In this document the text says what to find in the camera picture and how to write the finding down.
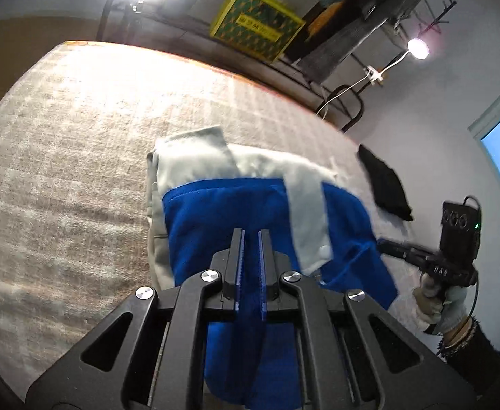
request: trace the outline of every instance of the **black handheld device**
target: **black handheld device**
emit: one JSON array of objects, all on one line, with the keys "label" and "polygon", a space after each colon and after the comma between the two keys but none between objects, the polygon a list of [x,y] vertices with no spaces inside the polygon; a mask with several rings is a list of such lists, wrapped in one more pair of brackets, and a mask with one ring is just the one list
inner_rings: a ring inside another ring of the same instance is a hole
[{"label": "black handheld device", "polygon": [[[476,203],[477,208],[467,205],[469,199]],[[463,203],[445,201],[442,209],[439,251],[413,243],[401,243],[388,239],[378,239],[377,249],[382,254],[405,260],[419,268],[422,273],[440,282],[438,298],[444,301],[446,291],[450,286],[468,287],[478,282],[478,271],[473,262],[480,249],[481,221],[481,206],[473,195],[468,195]],[[432,334],[435,328],[436,325],[430,325],[425,333]]]}]

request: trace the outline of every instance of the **blue fabric patch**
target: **blue fabric patch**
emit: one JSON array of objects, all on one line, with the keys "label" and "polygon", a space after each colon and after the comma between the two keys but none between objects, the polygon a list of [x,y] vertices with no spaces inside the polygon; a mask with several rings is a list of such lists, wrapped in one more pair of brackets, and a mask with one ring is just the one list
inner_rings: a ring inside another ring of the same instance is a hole
[{"label": "blue fabric patch", "polygon": [[[397,291],[375,247],[365,208],[336,186],[324,183],[323,190],[334,254],[322,267],[325,287],[360,288],[388,308]],[[301,407],[293,326],[263,322],[260,298],[260,230],[270,230],[274,251],[287,254],[299,269],[282,180],[189,183],[167,192],[163,209],[176,285],[208,268],[214,253],[229,248],[233,228],[246,231],[237,318],[208,329],[205,379],[211,392],[252,410]]]}]

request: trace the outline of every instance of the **gloved hand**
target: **gloved hand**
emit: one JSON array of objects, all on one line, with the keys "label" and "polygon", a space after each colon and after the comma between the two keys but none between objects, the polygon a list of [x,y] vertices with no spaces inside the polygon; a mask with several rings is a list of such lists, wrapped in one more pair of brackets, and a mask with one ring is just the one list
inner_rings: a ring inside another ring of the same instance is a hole
[{"label": "gloved hand", "polygon": [[446,291],[446,300],[438,299],[440,283],[434,281],[428,274],[423,274],[420,287],[413,290],[416,300],[417,325],[426,330],[429,325],[436,324],[435,333],[446,334],[459,325],[468,316],[464,299],[467,289],[452,286]]}]

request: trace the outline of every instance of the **white cloth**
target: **white cloth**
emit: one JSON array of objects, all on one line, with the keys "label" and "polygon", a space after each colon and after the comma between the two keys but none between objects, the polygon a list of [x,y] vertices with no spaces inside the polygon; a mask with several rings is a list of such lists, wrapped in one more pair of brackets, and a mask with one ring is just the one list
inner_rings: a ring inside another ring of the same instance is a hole
[{"label": "white cloth", "polygon": [[287,152],[228,145],[218,127],[158,139],[148,155],[148,260],[154,286],[173,287],[162,209],[162,198],[169,190],[206,179],[283,179],[294,249],[302,272],[311,274],[332,257],[322,182],[335,184],[335,176]]}]

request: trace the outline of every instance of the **ceiling light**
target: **ceiling light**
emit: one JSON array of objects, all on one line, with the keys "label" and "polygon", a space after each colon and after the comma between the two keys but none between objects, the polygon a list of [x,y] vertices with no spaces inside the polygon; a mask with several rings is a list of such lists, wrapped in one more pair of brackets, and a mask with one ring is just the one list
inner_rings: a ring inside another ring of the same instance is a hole
[{"label": "ceiling light", "polygon": [[424,60],[430,54],[427,44],[421,39],[411,39],[407,43],[411,55],[419,60]]}]

